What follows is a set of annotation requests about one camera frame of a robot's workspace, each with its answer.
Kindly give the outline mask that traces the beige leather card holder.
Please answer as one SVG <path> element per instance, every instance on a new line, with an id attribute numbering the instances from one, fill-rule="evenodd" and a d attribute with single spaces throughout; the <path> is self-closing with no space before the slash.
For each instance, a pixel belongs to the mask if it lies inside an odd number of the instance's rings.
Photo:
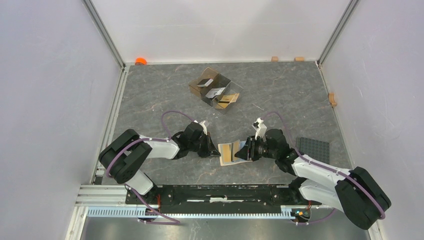
<path id="1" fill-rule="evenodd" d="M 252 162 L 252 160 L 245 160 L 239 157 L 236 157 L 235 154 L 244 147 L 246 141 L 236 140 L 231 143 L 221 143 L 218 144 L 218 152 L 220 153 L 219 161 L 220 165 L 231 166 L 241 163 Z"/>

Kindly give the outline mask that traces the gold VIP card stack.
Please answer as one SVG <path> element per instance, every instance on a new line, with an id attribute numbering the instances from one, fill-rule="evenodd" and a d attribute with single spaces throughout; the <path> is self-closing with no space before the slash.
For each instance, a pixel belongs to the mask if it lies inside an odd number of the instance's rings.
<path id="1" fill-rule="evenodd" d="M 219 110 L 224 110 L 229 107 L 229 105 L 235 103 L 239 98 L 239 93 L 234 93 L 230 95 L 224 95 L 216 104 L 215 108 Z"/>

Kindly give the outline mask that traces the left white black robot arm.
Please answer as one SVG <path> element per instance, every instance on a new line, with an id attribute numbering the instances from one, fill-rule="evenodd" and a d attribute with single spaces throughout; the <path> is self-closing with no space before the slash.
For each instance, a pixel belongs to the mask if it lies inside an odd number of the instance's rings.
<path id="1" fill-rule="evenodd" d="M 206 121 L 193 121 L 169 138 L 147 137 L 127 129 L 100 152 L 98 161 L 107 177 L 135 190 L 140 200 L 151 204 L 157 198 L 157 190 L 154 182 L 141 171 L 142 164 L 147 159 L 178 160 L 190 152 L 200 158 L 220 156 Z"/>

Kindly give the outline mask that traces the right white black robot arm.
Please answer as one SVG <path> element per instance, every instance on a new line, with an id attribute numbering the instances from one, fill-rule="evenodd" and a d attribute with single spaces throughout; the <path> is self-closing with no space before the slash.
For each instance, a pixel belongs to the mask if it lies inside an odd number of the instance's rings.
<path id="1" fill-rule="evenodd" d="M 270 129 L 264 137 L 249 136 L 234 156 L 247 161 L 273 159 L 281 171 L 295 176 L 288 191 L 293 203 L 307 200 L 330 206 L 363 230 L 384 219 L 392 205 L 366 169 L 338 168 L 317 161 L 290 147 L 280 129 Z"/>

